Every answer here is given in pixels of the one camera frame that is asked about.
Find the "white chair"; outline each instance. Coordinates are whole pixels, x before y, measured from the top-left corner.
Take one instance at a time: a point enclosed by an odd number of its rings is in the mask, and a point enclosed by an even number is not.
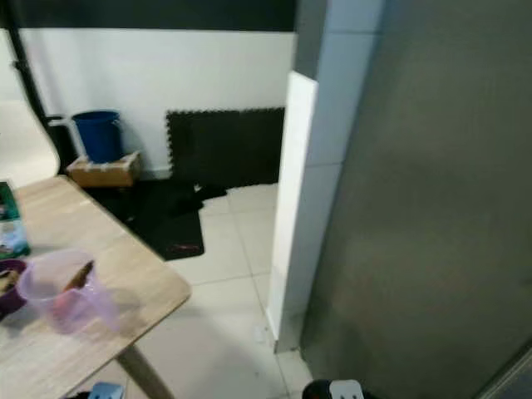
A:
[[[0,101],[0,180],[12,188],[53,177],[59,156],[24,101]]]

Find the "white tiled pillar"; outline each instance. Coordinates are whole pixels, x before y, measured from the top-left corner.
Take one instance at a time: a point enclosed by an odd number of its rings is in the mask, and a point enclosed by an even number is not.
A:
[[[383,5],[330,0],[317,81],[290,77],[268,304],[279,352],[299,344]]]

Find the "gray door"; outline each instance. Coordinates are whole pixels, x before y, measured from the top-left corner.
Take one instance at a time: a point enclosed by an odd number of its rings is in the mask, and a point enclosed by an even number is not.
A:
[[[532,336],[532,4],[389,3],[303,356],[385,399],[469,398]]]

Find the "wooden crate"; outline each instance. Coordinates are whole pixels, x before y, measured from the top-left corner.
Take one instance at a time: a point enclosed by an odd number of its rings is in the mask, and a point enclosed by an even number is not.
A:
[[[80,156],[66,171],[81,187],[131,187],[140,176],[140,153],[135,151],[108,164],[93,164]]]

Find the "blue object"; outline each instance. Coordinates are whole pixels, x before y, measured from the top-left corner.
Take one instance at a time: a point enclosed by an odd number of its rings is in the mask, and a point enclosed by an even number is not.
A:
[[[72,119],[76,122],[89,160],[96,164],[105,164],[124,156],[118,112],[82,112],[74,115]]]
[[[122,399],[124,387],[110,384],[109,382],[98,382],[92,387],[89,399]]]

